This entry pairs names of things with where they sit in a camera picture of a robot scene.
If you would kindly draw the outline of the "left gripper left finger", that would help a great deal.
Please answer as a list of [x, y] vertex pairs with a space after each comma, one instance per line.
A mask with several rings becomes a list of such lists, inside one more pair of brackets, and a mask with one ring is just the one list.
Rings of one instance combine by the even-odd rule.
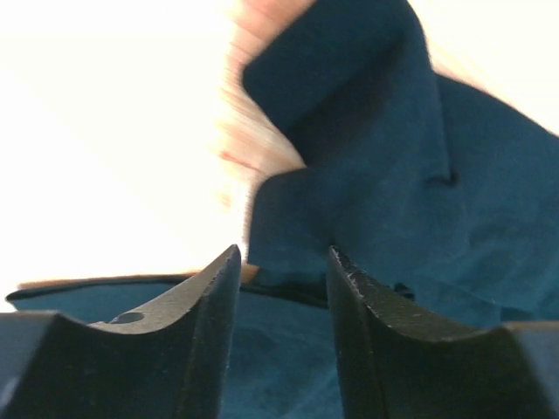
[[3, 314], [2, 417], [218, 417], [240, 273], [233, 245], [108, 322], [55, 311]]

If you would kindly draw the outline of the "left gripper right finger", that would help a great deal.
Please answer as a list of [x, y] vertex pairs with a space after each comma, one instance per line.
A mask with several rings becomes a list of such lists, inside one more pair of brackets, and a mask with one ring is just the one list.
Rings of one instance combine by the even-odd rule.
[[461, 324], [379, 284], [336, 248], [326, 280], [345, 417], [557, 417], [556, 322]]

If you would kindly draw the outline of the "black t shirt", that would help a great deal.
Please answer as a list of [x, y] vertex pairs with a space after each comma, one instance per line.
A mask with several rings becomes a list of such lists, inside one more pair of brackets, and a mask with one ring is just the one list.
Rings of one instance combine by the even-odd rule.
[[5, 313], [108, 322], [237, 246], [216, 418], [347, 418], [331, 248], [461, 324], [558, 325], [558, 138], [435, 72], [409, 2], [29, 12], [1, 5]]

